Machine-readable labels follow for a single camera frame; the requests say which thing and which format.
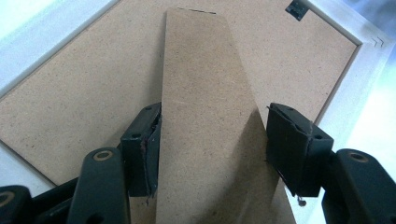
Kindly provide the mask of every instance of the hardboard panel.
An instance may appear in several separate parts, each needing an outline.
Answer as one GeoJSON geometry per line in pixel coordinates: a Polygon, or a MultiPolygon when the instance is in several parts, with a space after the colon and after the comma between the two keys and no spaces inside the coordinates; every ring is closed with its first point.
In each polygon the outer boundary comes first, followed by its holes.
{"type": "Polygon", "coordinates": [[[0,139],[56,184],[78,175],[91,150],[115,146],[161,101],[164,12],[213,11],[229,21],[266,122],[270,102],[315,119],[355,48],[289,1],[120,1],[0,102],[0,139]]]}
{"type": "Polygon", "coordinates": [[[169,9],[157,223],[271,223],[265,146],[227,21],[169,9]]]}

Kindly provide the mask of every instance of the brown cardboard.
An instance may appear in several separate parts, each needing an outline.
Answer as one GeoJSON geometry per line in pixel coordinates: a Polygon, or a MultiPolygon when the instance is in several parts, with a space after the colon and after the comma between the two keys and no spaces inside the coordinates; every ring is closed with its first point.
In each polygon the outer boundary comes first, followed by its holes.
{"type": "Polygon", "coordinates": [[[298,22],[289,3],[121,0],[1,99],[0,139],[56,184],[76,177],[88,152],[115,146],[142,107],[161,101],[169,7],[226,18],[264,122],[273,101],[315,119],[355,46],[311,12],[298,22]]]}
{"type": "Polygon", "coordinates": [[[271,223],[265,143],[227,21],[169,9],[157,223],[271,223]]]}

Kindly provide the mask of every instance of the white surface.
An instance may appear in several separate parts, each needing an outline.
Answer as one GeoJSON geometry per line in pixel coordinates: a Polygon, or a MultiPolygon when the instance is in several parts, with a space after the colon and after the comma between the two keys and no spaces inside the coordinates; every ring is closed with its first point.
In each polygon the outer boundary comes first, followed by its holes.
{"type": "Polygon", "coordinates": [[[42,12],[54,1],[55,0],[0,1],[0,41],[32,19],[33,16],[42,12]]]}
{"type": "Polygon", "coordinates": [[[0,155],[0,187],[23,185],[30,190],[32,197],[54,187],[42,174],[34,170],[2,143],[0,143],[0,155]]]}
{"type": "Polygon", "coordinates": [[[395,181],[396,60],[389,62],[388,69],[375,85],[346,147],[374,156],[395,181]]]}
{"type": "MultiPolygon", "coordinates": [[[[118,0],[50,2],[19,0],[0,4],[1,11],[6,12],[0,18],[7,22],[0,23],[3,36],[0,38],[0,98],[118,0]]],[[[0,176],[0,187],[24,185],[34,196],[53,187],[3,144],[0,144],[0,176]]]]}

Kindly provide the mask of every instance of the white frame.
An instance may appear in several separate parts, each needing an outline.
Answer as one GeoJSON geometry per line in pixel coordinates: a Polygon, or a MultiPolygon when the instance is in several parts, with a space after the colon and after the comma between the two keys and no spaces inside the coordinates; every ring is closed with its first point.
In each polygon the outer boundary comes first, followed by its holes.
{"type": "MultiPolygon", "coordinates": [[[[315,120],[334,139],[333,148],[339,149],[347,143],[396,42],[342,0],[301,2],[357,46],[315,120]]],[[[318,223],[323,218],[318,199],[307,199],[307,206],[300,207],[287,189],[285,193],[297,223],[318,223]]]]}
{"type": "Polygon", "coordinates": [[[0,98],[119,0],[55,2],[0,42],[0,98]]]}

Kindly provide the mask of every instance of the fiberboard strip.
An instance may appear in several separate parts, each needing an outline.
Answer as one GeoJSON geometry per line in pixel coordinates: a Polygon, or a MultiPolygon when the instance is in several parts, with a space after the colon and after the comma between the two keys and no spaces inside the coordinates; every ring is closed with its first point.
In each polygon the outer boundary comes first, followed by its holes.
{"type": "Polygon", "coordinates": [[[169,9],[157,223],[271,223],[265,136],[227,21],[169,9]]]}

